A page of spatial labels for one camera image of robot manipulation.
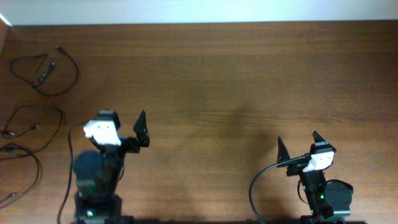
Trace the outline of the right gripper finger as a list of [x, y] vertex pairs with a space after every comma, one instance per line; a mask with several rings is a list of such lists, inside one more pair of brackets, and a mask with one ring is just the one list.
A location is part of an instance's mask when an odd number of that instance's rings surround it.
[[325, 142], [325, 140], [321, 137], [321, 135], [317, 131], [313, 131], [312, 136], [315, 143]]
[[279, 136], [277, 139], [277, 167], [286, 167], [289, 164], [289, 161], [291, 160], [289, 152], [282, 140], [282, 138]]

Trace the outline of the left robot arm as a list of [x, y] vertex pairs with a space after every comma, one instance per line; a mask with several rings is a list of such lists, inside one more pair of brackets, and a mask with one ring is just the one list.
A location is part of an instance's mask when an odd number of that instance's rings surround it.
[[150, 137], [146, 112], [142, 110], [133, 126], [133, 136], [120, 136], [119, 116], [113, 110], [102, 110], [83, 125], [85, 137], [95, 150], [79, 154], [73, 161], [76, 176], [75, 223], [134, 223], [132, 215], [122, 214], [122, 198], [116, 194], [124, 175], [126, 154], [138, 154], [149, 147]]

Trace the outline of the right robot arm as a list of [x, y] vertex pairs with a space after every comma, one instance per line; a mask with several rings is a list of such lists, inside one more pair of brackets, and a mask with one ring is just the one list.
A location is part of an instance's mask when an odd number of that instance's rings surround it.
[[286, 174], [299, 176], [298, 189], [303, 189], [310, 215], [300, 217], [300, 223], [344, 223], [350, 216], [353, 186], [338, 179], [326, 180], [325, 171], [333, 165], [336, 148], [316, 131], [310, 151], [291, 158], [281, 137], [278, 138], [277, 166], [286, 167]]

